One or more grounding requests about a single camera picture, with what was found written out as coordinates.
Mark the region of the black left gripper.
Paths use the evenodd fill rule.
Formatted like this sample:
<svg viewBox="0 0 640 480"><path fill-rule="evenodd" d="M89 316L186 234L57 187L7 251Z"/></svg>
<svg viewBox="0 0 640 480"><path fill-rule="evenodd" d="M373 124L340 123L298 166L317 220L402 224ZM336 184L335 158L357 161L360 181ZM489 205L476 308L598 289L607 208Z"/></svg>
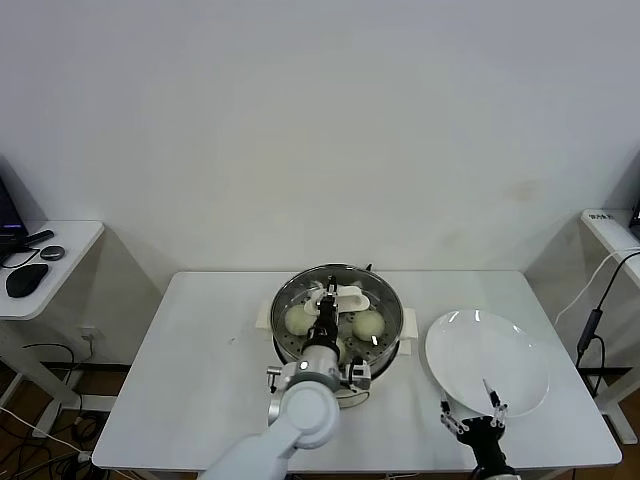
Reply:
<svg viewBox="0 0 640 480"><path fill-rule="evenodd" d="M317 318L309 329L309 345L322 346L331 350L338 350L338 284L334 275L330 275L326 287L325 298L317 304Z"/></svg>

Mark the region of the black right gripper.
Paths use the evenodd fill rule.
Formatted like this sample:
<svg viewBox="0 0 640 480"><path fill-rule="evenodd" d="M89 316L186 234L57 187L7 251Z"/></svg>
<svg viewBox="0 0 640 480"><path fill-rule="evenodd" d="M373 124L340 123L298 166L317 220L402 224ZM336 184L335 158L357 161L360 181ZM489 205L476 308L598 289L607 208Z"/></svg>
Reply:
<svg viewBox="0 0 640 480"><path fill-rule="evenodd" d="M502 402L485 378L482 382L493 407L492 416L467 418L459 422L452 414L448 399L443 397L440 401L440 420L452 434L456 434L460 443L472 449L480 470L509 470L506 455L499 444L505 433L508 405Z"/></svg>

